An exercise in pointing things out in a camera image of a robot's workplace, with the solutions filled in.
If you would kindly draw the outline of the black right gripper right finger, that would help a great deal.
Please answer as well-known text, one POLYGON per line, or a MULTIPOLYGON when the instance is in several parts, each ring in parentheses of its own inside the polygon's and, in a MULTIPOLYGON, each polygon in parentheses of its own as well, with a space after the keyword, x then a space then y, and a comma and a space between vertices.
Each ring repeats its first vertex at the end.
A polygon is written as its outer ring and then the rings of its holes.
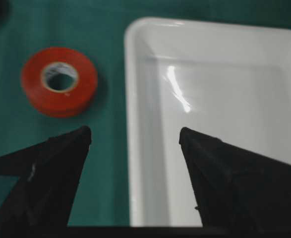
POLYGON ((184 127, 179 144, 203 226, 291 238, 291 165, 184 127))

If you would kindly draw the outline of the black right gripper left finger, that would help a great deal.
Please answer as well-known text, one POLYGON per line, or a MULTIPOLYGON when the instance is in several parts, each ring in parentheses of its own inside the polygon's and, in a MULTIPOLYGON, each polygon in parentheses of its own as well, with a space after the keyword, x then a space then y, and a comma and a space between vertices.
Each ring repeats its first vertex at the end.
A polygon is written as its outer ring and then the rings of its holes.
POLYGON ((66 227, 91 145, 82 126, 0 157, 0 176, 18 181, 0 206, 0 230, 66 227))

